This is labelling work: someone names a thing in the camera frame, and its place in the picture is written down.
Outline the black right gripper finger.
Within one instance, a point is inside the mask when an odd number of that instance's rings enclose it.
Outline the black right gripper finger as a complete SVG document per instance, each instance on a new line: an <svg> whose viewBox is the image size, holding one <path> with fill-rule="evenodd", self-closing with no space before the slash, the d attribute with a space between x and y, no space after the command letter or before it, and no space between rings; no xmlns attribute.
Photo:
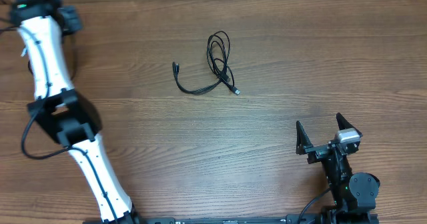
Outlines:
<svg viewBox="0 0 427 224"><path fill-rule="evenodd" d="M354 129L360 137L363 136L363 134L357 128L355 128L349 121L347 121L341 113L336 113L336 121L338 123L339 130Z"/></svg>
<svg viewBox="0 0 427 224"><path fill-rule="evenodd" d="M300 121L296 121L296 131L297 131L296 153L298 155L306 154L306 151L309 148L312 148L313 145L307 133L304 131L303 125Z"/></svg>

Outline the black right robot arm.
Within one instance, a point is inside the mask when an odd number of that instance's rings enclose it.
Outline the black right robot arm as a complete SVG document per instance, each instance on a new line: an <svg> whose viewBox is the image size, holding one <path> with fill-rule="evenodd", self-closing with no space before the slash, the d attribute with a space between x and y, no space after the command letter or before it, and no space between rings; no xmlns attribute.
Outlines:
<svg viewBox="0 0 427 224"><path fill-rule="evenodd" d="M315 146L303 125L296 122L296 153L307 155L309 164L321 163L328 188L314 197L298 215L302 223L378 223L378 216L370 212L376 208L380 180L370 173L353 173L348 156L359 150L363 134L341 113L336 114L339 130L327 144ZM320 214L310 217L306 211L325 194L331 193L333 206L323 207Z"/></svg>

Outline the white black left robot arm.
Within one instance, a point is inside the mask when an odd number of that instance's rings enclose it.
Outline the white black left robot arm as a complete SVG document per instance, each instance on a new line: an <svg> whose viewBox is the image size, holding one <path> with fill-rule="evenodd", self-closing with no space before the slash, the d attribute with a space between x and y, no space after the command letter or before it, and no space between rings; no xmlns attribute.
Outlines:
<svg viewBox="0 0 427 224"><path fill-rule="evenodd" d="M103 146L102 124L95 106L75 90L63 52L63 39L82 28L73 6L63 0L16 0L11 4L9 28L18 32L29 57L34 79L34 102L21 138L22 153L44 160L61 153L72 156L97 201L100 223L143 223L129 195L120 185ZM25 148L31 126L37 123L61 149L32 155Z"/></svg>

